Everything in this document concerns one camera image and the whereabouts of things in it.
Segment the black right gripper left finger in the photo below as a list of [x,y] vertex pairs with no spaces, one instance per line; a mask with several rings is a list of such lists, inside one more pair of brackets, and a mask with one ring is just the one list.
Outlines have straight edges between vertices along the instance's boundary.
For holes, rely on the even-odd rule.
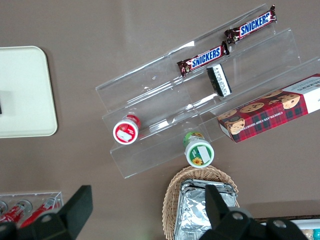
[[58,211],[38,217],[26,227],[0,224],[2,240],[75,240],[93,212],[92,186],[82,185]]

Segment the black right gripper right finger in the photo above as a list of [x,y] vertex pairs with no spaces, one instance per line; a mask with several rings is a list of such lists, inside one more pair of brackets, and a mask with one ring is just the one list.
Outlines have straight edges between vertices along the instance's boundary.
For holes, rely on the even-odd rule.
[[216,186],[205,186],[205,210],[211,228],[201,240],[306,240],[296,224],[284,218],[270,218],[260,224],[239,208],[231,210]]

